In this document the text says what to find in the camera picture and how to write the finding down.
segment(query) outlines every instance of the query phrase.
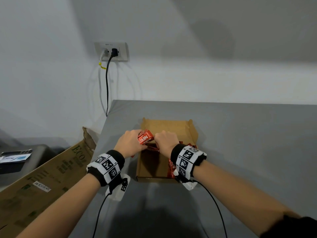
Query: wall socket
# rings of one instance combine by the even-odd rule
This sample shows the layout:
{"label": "wall socket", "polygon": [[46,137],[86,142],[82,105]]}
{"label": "wall socket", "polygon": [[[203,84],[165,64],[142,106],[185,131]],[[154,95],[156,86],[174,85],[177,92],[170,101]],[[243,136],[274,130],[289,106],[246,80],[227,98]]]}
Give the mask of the wall socket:
{"label": "wall socket", "polygon": [[128,54],[127,54],[127,45],[125,42],[106,42],[106,41],[99,41],[94,42],[96,53],[98,55],[98,59],[100,58],[101,52],[105,49],[108,51],[108,55],[102,58],[102,61],[108,61],[111,56],[111,51],[113,48],[118,50],[118,56],[113,57],[111,60],[113,61],[128,61]]}

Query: gray table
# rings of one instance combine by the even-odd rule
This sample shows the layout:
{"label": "gray table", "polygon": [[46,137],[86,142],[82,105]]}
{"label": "gray table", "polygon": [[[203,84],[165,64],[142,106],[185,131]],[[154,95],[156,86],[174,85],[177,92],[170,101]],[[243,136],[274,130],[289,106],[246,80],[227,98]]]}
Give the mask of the gray table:
{"label": "gray table", "polygon": [[[114,100],[94,158],[142,118],[189,120],[207,160],[239,175],[300,215],[317,218],[317,106]],[[124,171],[135,179],[136,158]],[[91,237],[104,197],[97,194],[71,237]],[[228,237],[255,237],[220,202]],[[95,237],[224,237],[202,187],[132,180],[121,202],[107,200]]]}

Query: hand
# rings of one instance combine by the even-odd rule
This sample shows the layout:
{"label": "hand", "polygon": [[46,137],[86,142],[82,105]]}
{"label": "hand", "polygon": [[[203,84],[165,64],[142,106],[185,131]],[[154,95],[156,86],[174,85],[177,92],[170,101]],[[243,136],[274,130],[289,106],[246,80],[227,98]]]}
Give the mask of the hand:
{"label": "hand", "polygon": [[154,135],[154,140],[162,155],[171,158],[173,148],[179,144],[176,133],[162,131]]}
{"label": "hand", "polygon": [[114,150],[121,153],[124,158],[128,158],[137,152],[145,150],[147,146],[139,144],[138,141],[138,134],[140,132],[140,129],[126,131],[125,134],[119,138]]}

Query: cardboard box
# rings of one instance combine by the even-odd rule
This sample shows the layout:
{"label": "cardboard box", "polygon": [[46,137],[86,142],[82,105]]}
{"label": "cardboard box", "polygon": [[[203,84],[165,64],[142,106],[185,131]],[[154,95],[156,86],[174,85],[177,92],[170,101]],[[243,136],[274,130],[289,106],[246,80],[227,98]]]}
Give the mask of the cardboard box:
{"label": "cardboard box", "polygon": [[0,237],[16,237],[86,174],[96,147],[84,139],[0,192]]}
{"label": "cardboard box", "polygon": [[[141,129],[148,129],[153,135],[163,130],[174,132],[177,134],[178,140],[183,141],[184,144],[194,145],[198,139],[198,132],[192,120],[150,120],[143,118]],[[175,179],[167,177],[168,169],[167,157],[158,152],[144,150],[138,158],[136,178],[141,182],[177,183]]]}

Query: person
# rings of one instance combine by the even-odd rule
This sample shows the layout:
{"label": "person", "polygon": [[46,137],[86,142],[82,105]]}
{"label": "person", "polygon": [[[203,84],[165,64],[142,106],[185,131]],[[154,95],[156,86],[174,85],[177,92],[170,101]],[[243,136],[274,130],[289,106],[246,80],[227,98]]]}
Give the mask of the person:
{"label": "person", "polygon": [[[140,131],[126,131],[114,149],[107,152],[107,157],[98,157],[97,160],[88,165],[87,174],[30,223],[18,235],[18,238],[68,237],[99,188],[107,184],[115,186],[113,184],[116,177],[120,177],[118,175],[111,177],[112,175],[109,173],[100,173],[99,163],[103,164],[103,167],[108,167],[111,164],[106,161],[112,160],[112,164],[117,163],[116,165],[121,169],[125,158],[146,149],[145,145],[138,143]],[[180,157],[179,154],[185,156],[184,152],[188,153],[186,146],[180,144],[177,135],[171,132],[156,133],[154,139],[160,153],[171,158],[174,163],[176,162],[176,165],[178,163],[179,170],[180,163],[177,159]],[[234,216],[257,236],[261,238],[317,237],[316,220],[300,217],[290,208],[243,179],[206,161],[204,154],[199,150],[196,151],[199,155],[196,156],[192,169],[186,169],[186,172],[189,172],[195,180],[212,192]]]}

